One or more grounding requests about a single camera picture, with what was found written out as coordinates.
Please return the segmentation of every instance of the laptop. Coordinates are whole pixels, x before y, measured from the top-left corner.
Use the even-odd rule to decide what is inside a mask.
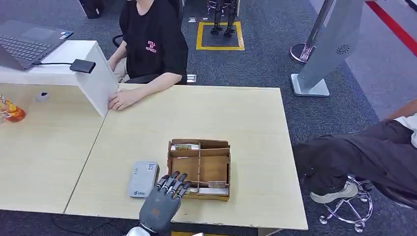
[[[6,21],[0,25],[0,65],[28,70],[73,33],[20,21]]]

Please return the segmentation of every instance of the gray device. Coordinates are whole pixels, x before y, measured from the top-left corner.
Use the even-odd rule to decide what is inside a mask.
[[[0,25],[0,65],[28,70],[33,62],[41,61],[73,33],[20,21],[6,21]]]
[[[156,184],[159,166],[156,162],[138,161],[133,165],[127,188],[130,197],[146,198]]]

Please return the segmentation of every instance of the robot leg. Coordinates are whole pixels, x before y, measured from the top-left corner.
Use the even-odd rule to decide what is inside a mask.
[[[222,7],[223,0],[216,0],[216,10],[214,12],[214,27],[210,31],[211,34],[218,35],[219,31],[223,30],[222,27],[220,27]]]
[[[233,23],[235,22],[237,6],[238,0],[230,0],[229,19],[227,21],[227,29],[226,31],[224,31],[225,37],[232,37],[232,34],[235,32],[235,30],[233,29]]]

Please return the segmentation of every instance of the white desk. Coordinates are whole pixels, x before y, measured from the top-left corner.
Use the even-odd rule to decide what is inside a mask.
[[[144,201],[127,195],[132,166],[156,161],[164,175],[172,138],[231,145],[230,200],[186,199],[173,221],[307,229],[278,88],[174,86],[110,111],[65,213],[137,219]]]
[[[118,83],[96,41],[67,40],[44,58],[42,63],[72,63],[75,59],[92,61],[96,66],[91,74],[72,71],[69,65],[34,66],[28,71],[0,66],[0,83],[74,86],[105,117],[108,98],[117,91]]]
[[[27,113],[0,124],[0,209],[63,213],[104,118],[73,86],[0,92]],[[35,102],[41,92],[51,97]]]

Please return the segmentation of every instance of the white shirt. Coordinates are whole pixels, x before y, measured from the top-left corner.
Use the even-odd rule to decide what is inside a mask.
[[[417,148],[417,113],[415,113],[414,116],[399,117],[395,120],[414,131],[414,134],[411,136],[411,143]]]

